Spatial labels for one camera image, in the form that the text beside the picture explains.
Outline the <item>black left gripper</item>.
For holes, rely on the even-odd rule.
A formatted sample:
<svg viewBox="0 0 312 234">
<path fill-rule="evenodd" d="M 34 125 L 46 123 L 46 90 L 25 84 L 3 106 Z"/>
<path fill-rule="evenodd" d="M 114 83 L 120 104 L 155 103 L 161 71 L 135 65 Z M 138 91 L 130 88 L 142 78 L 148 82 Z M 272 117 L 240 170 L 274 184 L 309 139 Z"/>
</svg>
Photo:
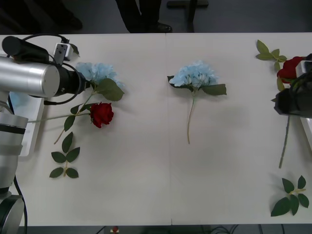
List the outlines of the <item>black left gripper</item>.
<svg viewBox="0 0 312 234">
<path fill-rule="evenodd" d="M 85 78 L 85 76 L 80 73 L 81 81 L 82 81 L 82 87 L 80 89 L 80 93 L 84 92 L 86 89 L 90 88 L 91 84 L 90 82 Z"/>
</svg>

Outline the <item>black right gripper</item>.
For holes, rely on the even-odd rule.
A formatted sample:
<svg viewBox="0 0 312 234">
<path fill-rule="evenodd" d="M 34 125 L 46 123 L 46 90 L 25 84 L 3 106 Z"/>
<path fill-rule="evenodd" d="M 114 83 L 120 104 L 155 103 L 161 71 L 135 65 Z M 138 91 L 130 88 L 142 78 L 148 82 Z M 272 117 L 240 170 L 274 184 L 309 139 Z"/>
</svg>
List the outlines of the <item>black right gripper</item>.
<svg viewBox="0 0 312 234">
<path fill-rule="evenodd" d="M 291 94 L 290 89 L 285 89 L 275 96 L 274 109 L 285 116 L 311 117 L 312 92 L 302 91 Z"/>
</svg>

